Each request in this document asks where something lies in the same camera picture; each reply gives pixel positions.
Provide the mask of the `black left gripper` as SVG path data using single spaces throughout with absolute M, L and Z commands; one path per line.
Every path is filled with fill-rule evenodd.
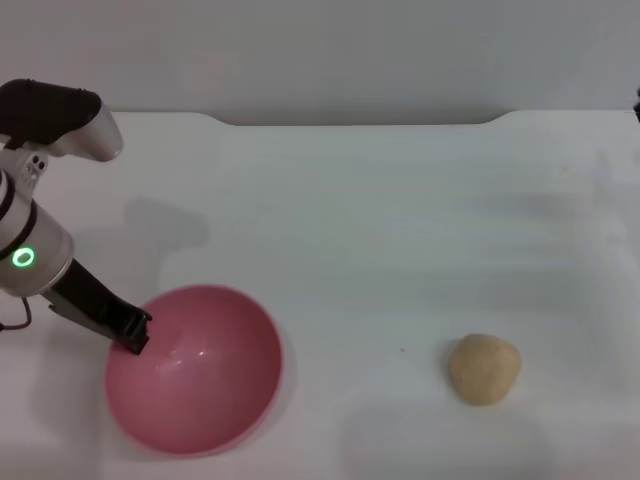
M 120 299 L 77 260 L 42 296 L 59 316 L 118 341 L 132 354 L 139 355 L 149 341 L 152 316 Z

